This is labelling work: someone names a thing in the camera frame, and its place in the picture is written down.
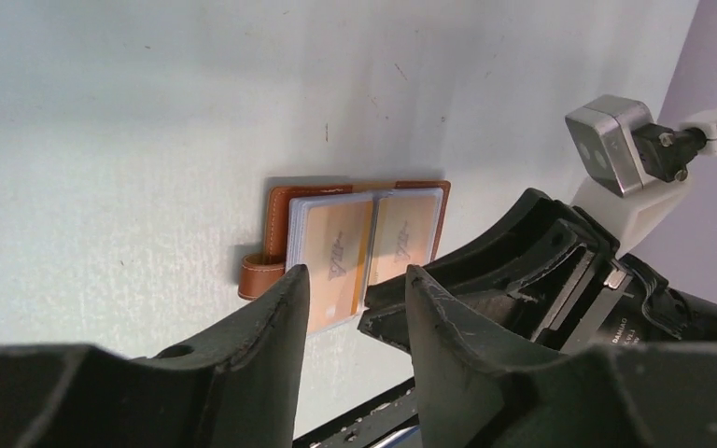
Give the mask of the brown leather card holder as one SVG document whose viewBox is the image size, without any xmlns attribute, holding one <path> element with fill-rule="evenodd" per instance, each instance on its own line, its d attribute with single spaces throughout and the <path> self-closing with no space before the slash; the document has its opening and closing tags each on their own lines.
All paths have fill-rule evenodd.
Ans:
<svg viewBox="0 0 717 448">
<path fill-rule="evenodd" d="M 262 250 L 243 258 L 239 296 L 254 300 L 304 265 L 308 333 L 342 324 L 366 309 L 368 287 L 434 260 L 450 189 L 440 179 L 271 188 Z"/>
</svg>

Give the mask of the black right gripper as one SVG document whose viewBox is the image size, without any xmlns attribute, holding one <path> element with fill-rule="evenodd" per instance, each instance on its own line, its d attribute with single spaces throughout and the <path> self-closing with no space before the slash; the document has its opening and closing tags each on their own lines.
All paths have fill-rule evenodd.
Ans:
<svg viewBox="0 0 717 448">
<path fill-rule="evenodd" d="M 582 208 L 574 210 L 600 244 L 590 264 L 581 234 L 548 234 L 567 203 L 526 189 L 487 231 L 433 262 L 425 271 L 474 311 L 534 343 L 563 353 L 589 344 L 717 342 L 717 304 L 672 288 L 619 245 Z M 367 289 L 358 330 L 411 352 L 405 272 Z M 568 285 L 568 293 L 561 294 Z"/>
</svg>

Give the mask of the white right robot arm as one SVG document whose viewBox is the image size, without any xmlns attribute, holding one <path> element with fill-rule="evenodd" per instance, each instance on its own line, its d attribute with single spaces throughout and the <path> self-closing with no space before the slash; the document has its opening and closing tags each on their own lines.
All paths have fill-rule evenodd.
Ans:
<svg viewBox="0 0 717 448">
<path fill-rule="evenodd" d="M 587 172 L 563 203 L 526 189 L 502 218 L 426 272 L 476 313 L 571 353 L 591 343 L 717 342 L 717 304 L 635 257 L 687 195 L 689 163 L 717 156 L 717 108 L 677 129 L 604 95 L 566 117 Z"/>
</svg>

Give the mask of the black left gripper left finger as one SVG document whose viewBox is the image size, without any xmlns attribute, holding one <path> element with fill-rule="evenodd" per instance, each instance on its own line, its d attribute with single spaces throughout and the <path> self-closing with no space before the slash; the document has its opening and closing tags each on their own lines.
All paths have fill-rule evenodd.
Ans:
<svg viewBox="0 0 717 448">
<path fill-rule="evenodd" d="M 309 307 L 301 265 L 155 357 L 0 345 L 0 447 L 289 447 Z"/>
</svg>

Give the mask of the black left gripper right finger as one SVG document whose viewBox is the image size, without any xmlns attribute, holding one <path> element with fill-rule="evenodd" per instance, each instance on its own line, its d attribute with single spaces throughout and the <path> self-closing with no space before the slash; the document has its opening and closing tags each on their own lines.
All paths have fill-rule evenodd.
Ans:
<svg viewBox="0 0 717 448">
<path fill-rule="evenodd" d="M 565 355 L 406 273 L 427 447 L 717 447 L 717 343 L 593 345 Z"/>
</svg>

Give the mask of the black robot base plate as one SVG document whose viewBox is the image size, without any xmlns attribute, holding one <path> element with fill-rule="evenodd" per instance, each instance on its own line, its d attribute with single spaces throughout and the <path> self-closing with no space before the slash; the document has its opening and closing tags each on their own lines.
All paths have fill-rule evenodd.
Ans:
<svg viewBox="0 0 717 448">
<path fill-rule="evenodd" d="M 294 448 L 420 447 L 415 380 L 410 378 L 301 435 Z"/>
</svg>

